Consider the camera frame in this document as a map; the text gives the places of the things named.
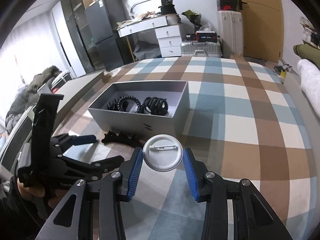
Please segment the person's left hand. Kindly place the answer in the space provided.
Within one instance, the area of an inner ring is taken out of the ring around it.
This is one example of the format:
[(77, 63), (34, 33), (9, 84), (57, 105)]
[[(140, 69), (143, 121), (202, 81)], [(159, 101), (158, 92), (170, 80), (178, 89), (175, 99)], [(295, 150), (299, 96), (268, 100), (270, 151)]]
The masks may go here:
[[(35, 197), (43, 198), (45, 196), (45, 189), (42, 187), (24, 187), (23, 183), (17, 179), (17, 187), (21, 197), (25, 200), (33, 200)], [(48, 205), (54, 209), (60, 200), (67, 193), (66, 190), (55, 190), (54, 197), (48, 200)]]

